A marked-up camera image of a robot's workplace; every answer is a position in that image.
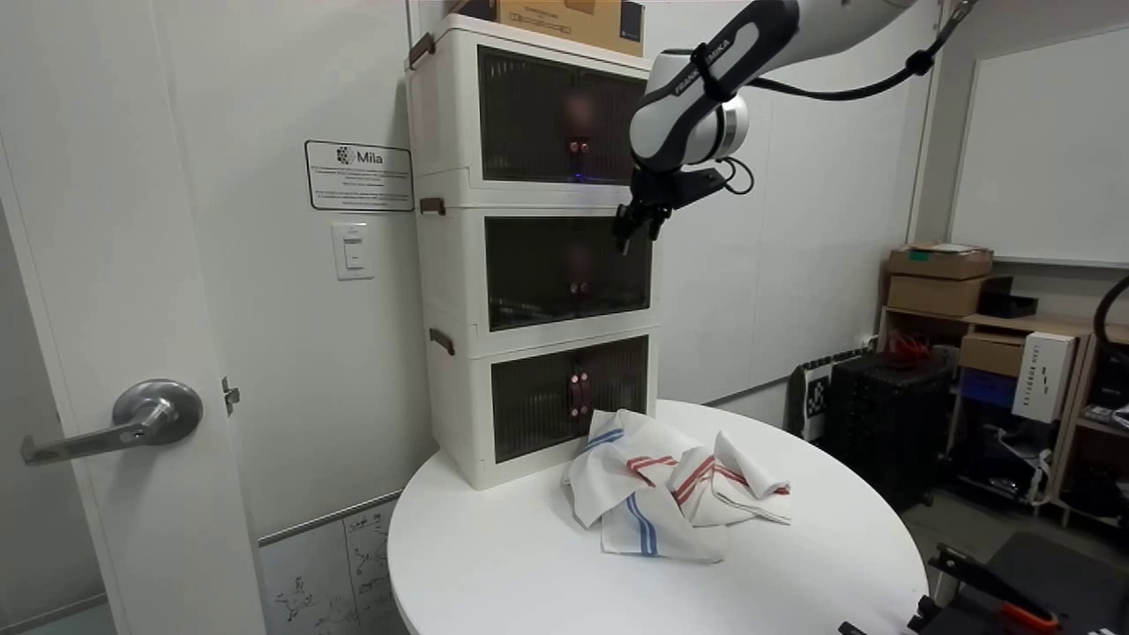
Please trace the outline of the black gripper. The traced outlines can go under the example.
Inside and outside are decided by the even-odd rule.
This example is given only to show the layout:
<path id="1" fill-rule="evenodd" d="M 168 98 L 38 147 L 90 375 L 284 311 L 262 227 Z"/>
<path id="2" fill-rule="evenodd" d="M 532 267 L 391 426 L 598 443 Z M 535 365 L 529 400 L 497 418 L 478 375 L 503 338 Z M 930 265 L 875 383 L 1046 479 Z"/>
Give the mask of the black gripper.
<path id="1" fill-rule="evenodd" d="M 646 236 L 655 240 L 669 212 L 695 206 L 717 192 L 722 192 L 727 181 L 717 168 L 695 168 L 695 174 L 652 174 L 636 168 L 630 174 L 630 206 L 618 209 L 612 215 L 612 244 L 620 253 L 630 252 L 630 236 L 637 224 L 646 224 Z"/>

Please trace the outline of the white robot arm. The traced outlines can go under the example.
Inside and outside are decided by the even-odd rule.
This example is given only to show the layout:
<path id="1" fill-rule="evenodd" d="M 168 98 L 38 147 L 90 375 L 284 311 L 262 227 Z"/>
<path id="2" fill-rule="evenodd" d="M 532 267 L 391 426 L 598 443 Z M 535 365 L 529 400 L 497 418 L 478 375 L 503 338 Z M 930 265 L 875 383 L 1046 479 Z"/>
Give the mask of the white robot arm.
<path id="1" fill-rule="evenodd" d="M 914 0 L 749 0 L 710 44 L 662 50 L 628 121 L 630 202 L 612 215 L 618 248 L 637 227 L 658 236 L 672 209 L 727 192 L 727 164 L 745 133 L 745 85 L 764 72 L 829 57 L 875 35 Z"/>

